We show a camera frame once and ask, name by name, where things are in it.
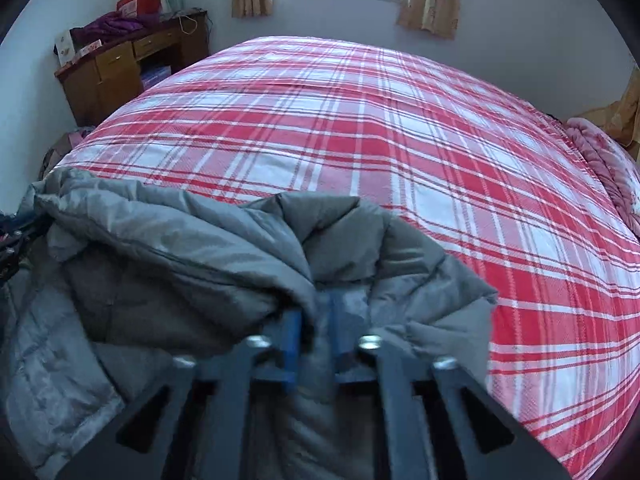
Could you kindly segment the yellow curtain at right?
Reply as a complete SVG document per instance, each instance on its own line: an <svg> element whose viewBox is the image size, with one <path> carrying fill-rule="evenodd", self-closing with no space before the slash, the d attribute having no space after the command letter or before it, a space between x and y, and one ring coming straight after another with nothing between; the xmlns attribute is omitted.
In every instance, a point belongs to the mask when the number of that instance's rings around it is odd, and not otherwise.
<svg viewBox="0 0 640 480"><path fill-rule="evenodd" d="M639 96L640 74L636 66L618 101L580 114L620 144L635 162L639 160Z"/></svg>

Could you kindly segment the grey puffer jacket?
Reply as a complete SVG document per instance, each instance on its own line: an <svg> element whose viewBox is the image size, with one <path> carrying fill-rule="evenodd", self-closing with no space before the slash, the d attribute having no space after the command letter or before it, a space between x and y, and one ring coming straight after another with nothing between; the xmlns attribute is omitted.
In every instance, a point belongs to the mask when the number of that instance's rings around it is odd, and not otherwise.
<svg viewBox="0 0 640 480"><path fill-rule="evenodd" d="M372 405L332 391L331 304L413 356L487 374L496 290L358 197L229 205L63 168L22 211L53 222L1 289L1 417L40 479L177 356L226 352L288 308L307 315L311 348L294 392L256 411L262 479L372 477Z"/></svg>

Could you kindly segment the white red box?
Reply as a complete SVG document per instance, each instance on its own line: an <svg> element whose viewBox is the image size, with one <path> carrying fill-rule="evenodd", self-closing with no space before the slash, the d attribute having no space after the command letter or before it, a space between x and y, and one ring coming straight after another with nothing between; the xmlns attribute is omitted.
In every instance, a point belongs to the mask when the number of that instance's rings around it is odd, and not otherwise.
<svg viewBox="0 0 640 480"><path fill-rule="evenodd" d="M55 36L54 50L61 66L73 61L76 49L69 29L63 30Z"/></svg>

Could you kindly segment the wooden desk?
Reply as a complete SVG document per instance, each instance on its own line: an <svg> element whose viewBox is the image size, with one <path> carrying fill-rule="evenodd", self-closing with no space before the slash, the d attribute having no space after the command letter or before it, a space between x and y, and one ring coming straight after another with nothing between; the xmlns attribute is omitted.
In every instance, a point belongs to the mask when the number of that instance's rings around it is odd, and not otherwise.
<svg viewBox="0 0 640 480"><path fill-rule="evenodd" d="M148 30L99 47L55 77L79 127L97 126L144 91L143 77L157 68L169 75L209 56L210 19L187 10Z"/></svg>

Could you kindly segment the red plaid bed sheet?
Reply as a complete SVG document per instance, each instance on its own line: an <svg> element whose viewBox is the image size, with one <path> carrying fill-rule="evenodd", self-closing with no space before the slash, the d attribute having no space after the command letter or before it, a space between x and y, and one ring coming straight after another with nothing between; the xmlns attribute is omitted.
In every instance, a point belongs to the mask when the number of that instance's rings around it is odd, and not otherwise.
<svg viewBox="0 0 640 480"><path fill-rule="evenodd" d="M639 403L639 237L565 126L426 58L262 37L124 105L64 165L228 203L390 209L498 290L489 390L589 479Z"/></svg>

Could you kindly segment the pink folded blanket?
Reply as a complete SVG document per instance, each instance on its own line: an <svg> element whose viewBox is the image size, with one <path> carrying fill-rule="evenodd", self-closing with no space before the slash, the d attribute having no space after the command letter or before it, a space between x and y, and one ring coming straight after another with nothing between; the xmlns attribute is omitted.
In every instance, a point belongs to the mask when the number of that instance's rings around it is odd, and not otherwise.
<svg viewBox="0 0 640 480"><path fill-rule="evenodd" d="M639 237L639 168L636 163L620 144L585 118L570 118L565 129L603 184L620 218Z"/></svg>

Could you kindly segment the purple garment on desk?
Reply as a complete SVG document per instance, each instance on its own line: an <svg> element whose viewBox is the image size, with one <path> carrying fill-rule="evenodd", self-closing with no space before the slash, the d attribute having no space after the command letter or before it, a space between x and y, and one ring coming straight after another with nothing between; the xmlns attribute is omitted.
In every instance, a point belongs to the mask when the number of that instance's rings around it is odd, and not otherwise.
<svg viewBox="0 0 640 480"><path fill-rule="evenodd" d="M96 40L102 44L133 34L134 32L146 32L160 22L155 14L143 14L141 16L123 16L119 12L104 14L84 27L70 29L75 47L85 47Z"/></svg>

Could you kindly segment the red gift bag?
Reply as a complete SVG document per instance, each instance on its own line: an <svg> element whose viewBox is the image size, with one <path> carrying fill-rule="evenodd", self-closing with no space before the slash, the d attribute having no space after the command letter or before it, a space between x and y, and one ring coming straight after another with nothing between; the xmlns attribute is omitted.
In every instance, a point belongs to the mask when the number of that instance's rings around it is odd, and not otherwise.
<svg viewBox="0 0 640 480"><path fill-rule="evenodd" d="M140 18L140 16L159 14L162 0L118 0L116 11L124 18Z"/></svg>

